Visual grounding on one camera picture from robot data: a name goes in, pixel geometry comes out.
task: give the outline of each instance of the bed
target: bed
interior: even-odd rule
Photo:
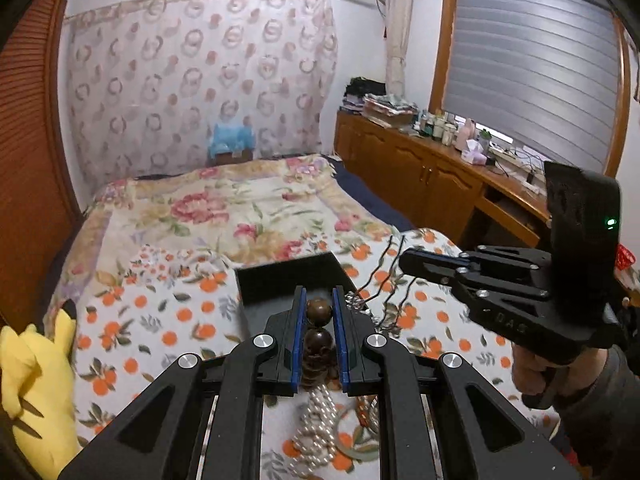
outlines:
[[[333,252],[363,298],[374,297],[373,312],[392,320],[392,336],[411,352],[460,353],[549,432],[554,414],[524,407],[511,382],[510,344],[470,322],[446,286],[411,279],[397,266],[408,247],[460,250],[428,228],[401,233],[376,218],[367,207],[400,227],[406,222],[392,218],[397,213],[385,211],[368,190],[358,191],[357,182],[350,187],[350,178],[339,163],[309,155],[109,184],[71,246],[44,317],[50,333],[60,305],[76,302],[72,363],[81,446],[181,354],[219,356],[247,336],[235,269],[324,251]],[[337,383],[329,387],[336,402],[353,403]],[[290,440],[306,395],[266,403],[261,478],[288,478],[284,463],[295,453]],[[349,412],[340,439],[350,447],[375,446],[357,427]],[[375,477],[378,462],[339,454],[318,475],[327,480],[354,471]]]

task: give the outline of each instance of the black ear tip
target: black ear tip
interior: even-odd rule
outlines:
[[[78,318],[78,314],[76,313],[76,302],[74,300],[66,300],[62,305],[62,310],[64,310],[71,319]]]

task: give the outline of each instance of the beige curtain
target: beige curtain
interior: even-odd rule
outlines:
[[[386,0],[386,92],[404,96],[404,58],[414,0]]]
[[[69,26],[72,134],[92,192],[204,167],[215,125],[250,127],[256,157],[320,150],[329,0],[138,0]]]

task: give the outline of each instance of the yellow plush toy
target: yellow plush toy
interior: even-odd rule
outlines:
[[[0,332],[2,407],[14,422],[18,448],[43,480],[56,480],[79,451],[68,361],[74,310],[71,301],[60,309],[53,341],[32,324],[20,335],[8,326]]]

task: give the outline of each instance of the metal bolt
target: metal bolt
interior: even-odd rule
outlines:
[[[442,362],[449,368],[458,368],[462,364],[462,357],[454,353],[444,354],[442,356]]]
[[[267,348],[273,344],[273,337],[269,334],[260,334],[254,337],[254,345],[258,348]]]
[[[371,334],[367,337],[367,344],[374,348],[380,348],[381,346],[386,345],[386,337],[380,334]]]
[[[198,364],[198,356],[195,354],[184,354],[178,358],[180,368],[193,368],[196,364]]]

